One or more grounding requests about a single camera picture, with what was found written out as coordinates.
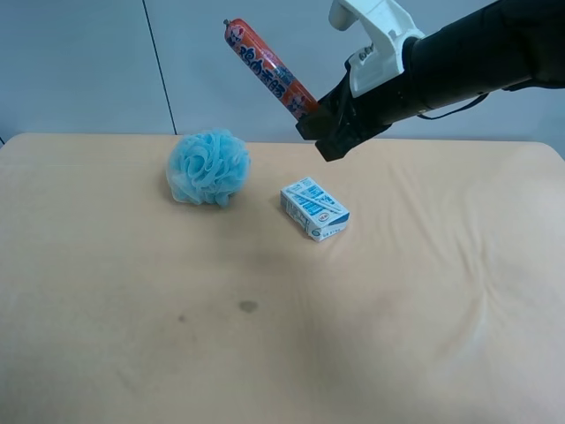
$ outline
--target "black cable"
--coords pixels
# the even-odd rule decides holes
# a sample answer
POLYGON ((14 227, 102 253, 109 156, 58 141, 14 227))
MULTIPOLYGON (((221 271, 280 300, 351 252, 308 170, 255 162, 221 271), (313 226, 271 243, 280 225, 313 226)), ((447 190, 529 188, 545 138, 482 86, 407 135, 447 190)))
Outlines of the black cable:
POLYGON ((453 115, 454 113, 463 112, 464 110, 474 108, 479 103, 483 102, 487 97, 488 97, 488 94, 480 95, 479 97, 477 97, 475 100, 473 100, 471 103, 467 104, 466 106, 463 106, 462 108, 459 108, 457 110, 452 110, 451 112, 446 113, 445 115, 439 115, 438 117, 427 117, 426 115, 417 115, 417 117, 422 118, 422 119, 426 119, 428 121, 435 121, 436 119, 442 119, 443 117, 448 117, 449 115, 453 115))

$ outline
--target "blue bath pouf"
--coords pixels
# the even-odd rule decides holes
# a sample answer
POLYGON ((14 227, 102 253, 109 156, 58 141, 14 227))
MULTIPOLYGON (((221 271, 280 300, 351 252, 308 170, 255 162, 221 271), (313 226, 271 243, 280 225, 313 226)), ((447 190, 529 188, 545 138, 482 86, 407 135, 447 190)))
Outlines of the blue bath pouf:
POLYGON ((170 154, 167 181, 176 201, 226 207, 244 186, 250 163, 245 143, 227 130, 187 135, 170 154))

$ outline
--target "wall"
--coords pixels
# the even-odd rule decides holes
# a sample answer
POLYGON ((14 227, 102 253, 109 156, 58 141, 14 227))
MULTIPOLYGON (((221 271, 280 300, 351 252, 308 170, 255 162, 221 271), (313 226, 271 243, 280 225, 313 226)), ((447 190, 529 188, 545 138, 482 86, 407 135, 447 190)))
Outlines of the wall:
POLYGON ((2 0, 0 137, 170 133, 139 0, 2 0))
MULTIPOLYGON (((330 0, 146 0, 178 133, 227 127, 246 140, 300 141, 294 118, 223 41, 247 20, 320 97, 367 44, 359 25, 328 24, 330 0), (298 30, 290 31, 289 23, 298 30)), ((400 0, 426 34, 488 0, 400 0)), ((23 131, 173 133, 142 0, 4 0, 0 4, 0 136, 23 131)), ((565 154, 565 93, 495 93, 463 114, 397 123, 388 137, 540 140, 565 154)))

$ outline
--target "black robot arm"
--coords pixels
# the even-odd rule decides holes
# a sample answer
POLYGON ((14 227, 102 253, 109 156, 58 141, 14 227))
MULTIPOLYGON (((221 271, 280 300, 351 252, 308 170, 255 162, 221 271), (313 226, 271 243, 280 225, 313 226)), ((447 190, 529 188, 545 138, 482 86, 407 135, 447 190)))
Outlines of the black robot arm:
POLYGON ((394 122, 495 90, 565 87, 565 0, 500 0, 403 45, 404 72, 354 98, 347 73, 297 129, 327 161, 394 122))

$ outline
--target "soap box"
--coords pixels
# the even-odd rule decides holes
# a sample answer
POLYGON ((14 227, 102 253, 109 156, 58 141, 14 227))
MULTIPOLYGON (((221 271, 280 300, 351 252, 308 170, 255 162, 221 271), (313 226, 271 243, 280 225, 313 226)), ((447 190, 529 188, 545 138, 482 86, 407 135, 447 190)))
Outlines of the soap box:
POLYGON ((350 211, 311 178, 284 187, 281 206, 316 241, 345 230, 350 219, 350 211))

